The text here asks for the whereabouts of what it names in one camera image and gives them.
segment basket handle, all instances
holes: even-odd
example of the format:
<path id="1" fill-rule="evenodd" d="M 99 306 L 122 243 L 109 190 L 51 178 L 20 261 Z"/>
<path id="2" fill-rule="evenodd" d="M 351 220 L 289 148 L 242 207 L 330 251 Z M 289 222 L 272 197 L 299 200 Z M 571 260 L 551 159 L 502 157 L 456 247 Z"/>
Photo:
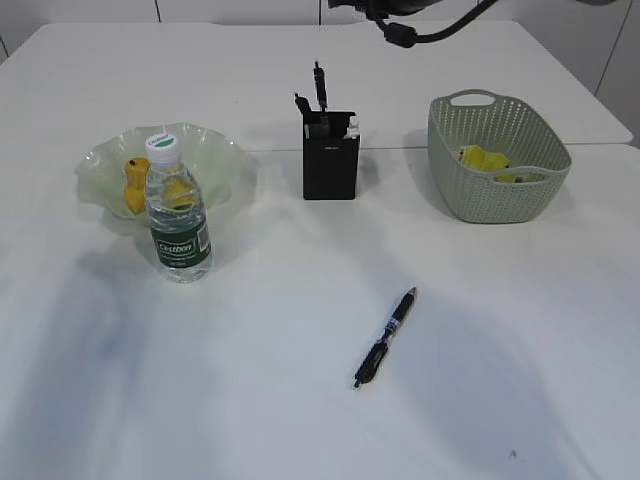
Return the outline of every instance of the basket handle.
<path id="1" fill-rule="evenodd" d="M 527 173 L 535 173 L 537 175 L 542 175 L 544 178 L 541 180 L 536 180 L 535 182 L 524 182 L 524 183 L 510 183 L 510 182 L 500 182 L 498 180 L 499 177 L 504 175 L 518 175 L 518 174 L 527 174 Z M 493 183 L 497 185 L 543 185 L 545 183 L 549 183 L 553 177 L 555 177 L 559 172 L 554 170 L 549 170 L 542 167 L 514 167 L 514 168 L 505 168 L 500 170 L 499 172 L 489 172 L 484 175 L 490 177 Z"/>
<path id="2" fill-rule="evenodd" d="M 501 95 L 498 95 L 497 93 L 490 92 L 489 90 L 483 90 L 481 88 L 469 88 L 467 90 L 461 90 L 461 91 L 453 93 L 451 95 L 447 95 L 446 97 L 443 97 L 443 99 L 446 100 L 449 103 L 449 105 L 451 105 L 452 107 L 463 107 L 464 105 L 454 105 L 452 102 L 456 98 L 464 97 L 466 95 L 482 95 L 484 97 L 492 98 L 494 100 L 494 102 L 496 100 L 502 98 Z"/>

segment white table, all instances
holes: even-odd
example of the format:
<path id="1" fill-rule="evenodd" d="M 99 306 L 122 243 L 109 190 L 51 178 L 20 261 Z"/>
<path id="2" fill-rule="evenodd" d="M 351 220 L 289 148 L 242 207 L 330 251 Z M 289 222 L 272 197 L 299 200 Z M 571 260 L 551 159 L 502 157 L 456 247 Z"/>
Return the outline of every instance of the white table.
<path id="1" fill-rule="evenodd" d="M 415 23 L 434 31 L 446 22 Z M 375 25 L 225 27 L 54 24 L 0 69 L 0 143 L 75 136 L 83 149 L 129 127 L 188 121 L 248 150 L 299 150 L 293 92 L 358 113 L 365 148 L 425 146 L 429 103 L 465 88 L 529 102 L 565 143 L 625 143 L 618 122 L 522 27 L 476 22 L 404 50 Z"/>
<path id="2" fill-rule="evenodd" d="M 76 146 L 38 140 L 57 161 L 1 177 L 3 480 L 640 476 L 638 150 L 571 147 L 512 226 L 451 218 L 424 150 L 364 152 L 337 203 L 300 199 L 300 153 L 262 153 L 210 212 L 216 271 L 180 286 L 78 204 Z"/>

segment green bottle label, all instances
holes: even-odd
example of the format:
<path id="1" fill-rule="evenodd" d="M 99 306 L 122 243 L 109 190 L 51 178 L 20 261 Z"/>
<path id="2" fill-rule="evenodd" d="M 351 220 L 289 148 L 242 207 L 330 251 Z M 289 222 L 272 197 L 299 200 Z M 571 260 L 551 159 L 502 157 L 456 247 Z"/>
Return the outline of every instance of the green bottle label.
<path id="1" fill-rule="evenodd" d="M 167 140 L 164 140 L 162 142 L 156 143 L 154 145 L 154 147 L 168 147 L 169 145 L 171 145 L 173 143 L 173 138 L 169 138 Z"/>
<path id="2" fill-rule="evenodd" d="M 171 268 L 189 268 L 198 265 L 211 254 L 207 221 L 180 233 L 165 233 L 151 229 L 158 257 Z"/>

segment yellow toy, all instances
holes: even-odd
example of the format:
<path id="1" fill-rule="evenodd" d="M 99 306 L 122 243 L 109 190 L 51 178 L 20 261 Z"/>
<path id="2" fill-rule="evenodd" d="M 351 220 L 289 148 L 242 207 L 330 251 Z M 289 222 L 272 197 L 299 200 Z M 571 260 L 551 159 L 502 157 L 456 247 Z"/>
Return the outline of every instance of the yellow toy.
<path id="1" fill-rule="evenodd" d="M 485 152 L 477 145 L 462 147 L 460 149 L 460 162 L 480 172 L 498 172 L 509 167 L 510 160 L 504 153 Z M 501 175 L 499 182 L 515 183 L 515 175 Z"/>
<path id="2" fill-rule="evenodd" d="M 198 204 L 197 196 L 193 194 L 195 185 L 188 182 L 184 177 L 169 177 L 167 188 L 164 191 L 164 198 L 174 210 L 188 210 Z"/>
<path id="3" fill-rule="evenodd" d="M 127 202 L 129 210 L 136 215 L 147 209 L 145 187 L 149 167 L 151 167 L 151 163 L 143 157 L 132 158 L 125 165 L 127 187 L 124 190 L 124 200 Z"/>

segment white wall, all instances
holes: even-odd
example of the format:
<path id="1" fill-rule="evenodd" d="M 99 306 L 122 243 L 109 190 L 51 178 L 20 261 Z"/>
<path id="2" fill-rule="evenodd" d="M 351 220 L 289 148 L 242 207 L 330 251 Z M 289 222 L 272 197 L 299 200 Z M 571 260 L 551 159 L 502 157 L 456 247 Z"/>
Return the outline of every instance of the white wall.
<path id="1" fill-rule="evenodd" d="M 461 17 L 475 5 L 476 0 L 444 0 L 409 18 L 411 20 L 448 20 Z M 328 0 L 322 0 L 322 23 L 324 25 L 348 24 L 365 20 L 365 15 L 356 12 L 353 7 L 330 9 Z"/>
<path id="2" fill-rule="evenodd" d="M 640 0 L 635 0 L 598 98 L 634 134 L 640 148 Z"/>
<path id="3" fill-rule="evenodd" d="M 163 22 L 318 24 L 318 0 L 158 0 Z"/>
<path id="4" fill-rule="evenodd" d="M 484 18 L 518 21 L 595 93 L 630 2 L 592 7 L 575 0 L 501 0 Z"/>
<path id="5" fill-rule="evenodd" d="M 0 34 L 9 53 L 45 23 L 156 21 L 153 0 L 0 0 Z"/>

